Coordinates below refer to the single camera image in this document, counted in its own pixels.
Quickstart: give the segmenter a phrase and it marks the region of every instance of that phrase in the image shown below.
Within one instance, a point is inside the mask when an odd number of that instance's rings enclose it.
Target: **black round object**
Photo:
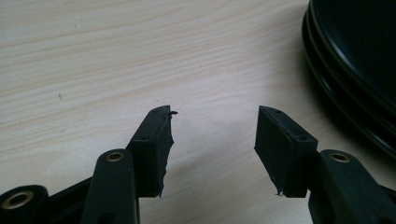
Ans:
[[[396,158],[396,1],[311,0],[308,62],[339,109]]]

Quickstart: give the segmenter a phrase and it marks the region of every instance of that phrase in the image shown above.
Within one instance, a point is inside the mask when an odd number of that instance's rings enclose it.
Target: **wooden table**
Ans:
[[[53,194],[91,176],[160,105],[179,112],[175,144],[163,197],[141,200],[142,223],[312,223],[307,199],[275,196],[253,149],[259,105],[396,189],[395,162],[337,124],[313,88],[307,4],[1,1],[0,193],[37,184]]]

